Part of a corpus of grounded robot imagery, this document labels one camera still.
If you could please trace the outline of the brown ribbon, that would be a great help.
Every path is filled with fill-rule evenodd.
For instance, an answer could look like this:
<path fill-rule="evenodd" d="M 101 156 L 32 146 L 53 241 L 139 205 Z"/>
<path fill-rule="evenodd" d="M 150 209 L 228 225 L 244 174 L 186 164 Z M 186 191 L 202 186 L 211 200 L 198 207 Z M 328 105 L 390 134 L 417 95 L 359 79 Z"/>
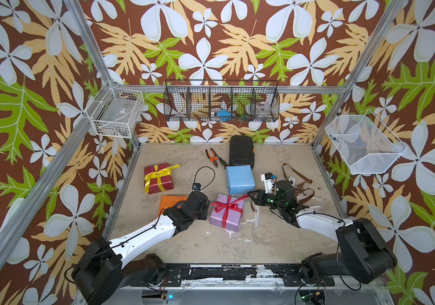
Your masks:
<path fill-rule="evenodd" d="M 305 205 L 315 196 L 315 190 L 312 188 L 312 180 L 294 169 L 290 164 L 284 163 L 282 171 L 285 178 L 291 181 L 296 195 L 297 202 Z"/>

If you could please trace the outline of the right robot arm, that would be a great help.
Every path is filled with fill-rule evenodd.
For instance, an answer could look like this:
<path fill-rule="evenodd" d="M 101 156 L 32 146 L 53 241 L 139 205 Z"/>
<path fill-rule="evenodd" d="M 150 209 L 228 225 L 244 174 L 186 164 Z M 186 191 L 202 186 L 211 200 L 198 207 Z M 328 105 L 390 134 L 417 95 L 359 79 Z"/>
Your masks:
<path fill-rule="evenodd" d="M 247 193 L 252 206 L 268 207 L 286 223 L 316 232 L 337 243 L 334 254 L 313 254 L 302 260 L 300 274 L 304 282 L 315 283 L 327 277 L 353 277 L 361 284 L 397 266 L 398 260 L 380 235 L 365 218 L 341 219 L 319 211 L 319 206 L 307 206 L 297 200 L 291 181 L 281 180 L 273 188 Z"/>

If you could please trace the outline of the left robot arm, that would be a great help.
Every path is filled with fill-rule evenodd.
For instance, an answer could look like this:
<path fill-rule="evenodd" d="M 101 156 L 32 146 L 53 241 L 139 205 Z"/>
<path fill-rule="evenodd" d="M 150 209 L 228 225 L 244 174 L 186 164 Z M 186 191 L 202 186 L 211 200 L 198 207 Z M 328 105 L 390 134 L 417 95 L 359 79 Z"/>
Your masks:
<path fill-rule="evenodd" d="M 185 201 L 162 210 L 148 225 L 120 238 L 93 241 L 71 273 L 86 303 L 103 304 L 122 287 L 160 283 L 166 264 L 155 254 L 141 260 L 136 257 L 187 230 L 194 221 L 206 220 L 209 206 L 205 194 L 192 191 Z"/>

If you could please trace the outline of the white satin ribbon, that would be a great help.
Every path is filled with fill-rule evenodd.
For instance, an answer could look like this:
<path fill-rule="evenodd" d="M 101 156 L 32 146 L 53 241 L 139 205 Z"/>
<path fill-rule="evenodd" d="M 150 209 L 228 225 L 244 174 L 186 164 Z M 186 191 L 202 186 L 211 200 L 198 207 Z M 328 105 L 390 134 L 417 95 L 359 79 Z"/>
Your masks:
<path fill-rule="evenodd" d="M 251 207 L 252 207 L 253 211 L 256 212 L 256 211 L 257 211 L 257 208 L 258 208 L 259 206 L 255 206 L 255 205 L 253 204 L 253 202 L 252 202 L 252 203 L 251 203 Z M 302 211 L 302 210 L 304 210 L 304 209 L 307 209 L 307 208 L 309 208 L 309 206 L 307 206 L 307 205 L 303 205 L 303 204 L 299 204 L 299 208 L 298 208 L 298 210 L 297 210 L 297 214 L 298 214 L 300 211 Z M 276 216 L 278 216 L 279 218 L 281 218 L 281 216 L 279 215 L 279 213 L 278 213 L 276 210 L 271 210 L 270 208 L 269 208 L 269 210 L 270 210 L 274 215 L 276 215 Z M 281 219 L 284 220 L 284 221 L 286 221 L 286 223 L 288 223 L 288 224 L 290 224 L 290 225 L 292 225 L 292 226 L 294 226 L 294 227 L 299 227 L 299 223 L 298 223 L 298 221 L 297 221 L 297 214 L 296 214 L 296 219 L 283 219 L 283 218 L 281 218 Z"/>

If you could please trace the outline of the light blue gift box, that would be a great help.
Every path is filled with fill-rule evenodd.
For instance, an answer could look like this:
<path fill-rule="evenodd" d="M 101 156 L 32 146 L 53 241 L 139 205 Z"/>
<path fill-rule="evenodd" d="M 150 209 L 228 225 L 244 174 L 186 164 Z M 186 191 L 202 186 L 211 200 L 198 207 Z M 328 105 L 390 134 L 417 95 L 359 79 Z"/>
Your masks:
<path fill-rule="evenodd" d="M 256 189 L 250 165 L 228 166 L 226 168 L 228 194 L 245 194 Z"/>

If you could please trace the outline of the orange gift box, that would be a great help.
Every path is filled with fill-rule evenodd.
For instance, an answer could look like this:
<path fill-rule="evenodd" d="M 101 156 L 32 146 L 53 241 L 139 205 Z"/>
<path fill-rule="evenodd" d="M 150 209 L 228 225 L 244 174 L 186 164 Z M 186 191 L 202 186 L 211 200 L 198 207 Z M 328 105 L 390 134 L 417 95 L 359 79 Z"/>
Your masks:
<path fill-rule="evenodd" d="M 184 203 L 188 196 L 162 196 L 160 200 L 159 216 L 174 216 L 180 217 L 183 214 L 179 211 L 179 207 L 175 207 L 178 203 Z"/>

